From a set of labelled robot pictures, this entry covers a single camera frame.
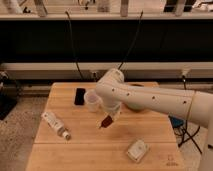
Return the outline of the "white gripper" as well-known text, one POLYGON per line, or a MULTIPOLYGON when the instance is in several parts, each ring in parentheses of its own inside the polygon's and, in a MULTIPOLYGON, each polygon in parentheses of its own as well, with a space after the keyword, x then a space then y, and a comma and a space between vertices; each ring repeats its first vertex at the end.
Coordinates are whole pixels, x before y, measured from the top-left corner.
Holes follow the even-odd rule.
POLYGON ((104 113, 107 117, 110 117, 113 121, 116 121, 121 114, 121 104, 118 103, 113 107, 102 106, 104 113))

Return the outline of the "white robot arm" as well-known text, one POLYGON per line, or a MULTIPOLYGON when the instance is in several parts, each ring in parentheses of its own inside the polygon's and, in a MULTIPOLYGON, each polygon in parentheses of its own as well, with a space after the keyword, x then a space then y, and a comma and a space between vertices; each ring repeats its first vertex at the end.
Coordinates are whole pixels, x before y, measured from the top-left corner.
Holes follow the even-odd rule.
POLYGON ((124 83, 123 73, 108 70, 96 83, 95 91, 102 99, 107 117, 101 126, 107 128, 115 120, 123 102, 187 120, 208 129, 198 171, 213 171, 213 94, 180 89, 133 86, 124 83))

